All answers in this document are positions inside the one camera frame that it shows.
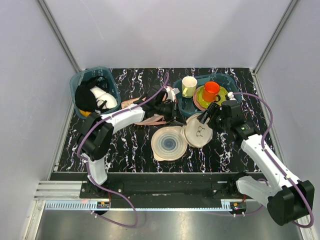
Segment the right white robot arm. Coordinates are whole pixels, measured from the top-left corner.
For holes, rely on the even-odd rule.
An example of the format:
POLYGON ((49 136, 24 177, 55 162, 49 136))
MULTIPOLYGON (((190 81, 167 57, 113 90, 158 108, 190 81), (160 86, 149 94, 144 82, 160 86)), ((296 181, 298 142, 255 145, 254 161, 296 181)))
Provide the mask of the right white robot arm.
POLYGON ((273 153, 256 124, 245 118, 240 103, 228 93, 221 105, 213 102, 197 120, 217 133, 227 132, 232 140, 254 161, 266 177, 267 183, 238 173, 227 185, 228 195, 246 195, 267 208, 279 226, 293 223, 300 228, 314 225, 313 201, 315 187, 300 180, 273 153))

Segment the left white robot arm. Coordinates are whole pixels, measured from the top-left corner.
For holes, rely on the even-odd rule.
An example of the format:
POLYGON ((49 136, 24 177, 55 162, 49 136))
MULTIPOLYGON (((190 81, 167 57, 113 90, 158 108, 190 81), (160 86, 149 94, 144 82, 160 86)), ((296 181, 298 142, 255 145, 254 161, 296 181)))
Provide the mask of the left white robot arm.
POLYGON ((93 183, 90 192, 97 198, 108 193, 105 155, 113 135, 132 124, 138 126, 179 125, 185 120, 179 113, 178 88, 154 86, 150 95, 126 101, 123 108, 108 114, 90 114, 82 125, 77 155, 87 164, 88 179, 93 183))

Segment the white mesh laundry bag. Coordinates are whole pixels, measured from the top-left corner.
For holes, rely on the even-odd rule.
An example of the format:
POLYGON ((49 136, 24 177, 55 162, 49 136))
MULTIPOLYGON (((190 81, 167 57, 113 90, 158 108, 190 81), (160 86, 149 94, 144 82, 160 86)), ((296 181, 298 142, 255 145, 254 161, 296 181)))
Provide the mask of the white mesh laundry bag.
POLYGON ((203 148, 213 138, 213 130, 207 124, 198 121, 200 114, 194 114, 186 120, 182 134, 187 143, 194 148, 203 148))

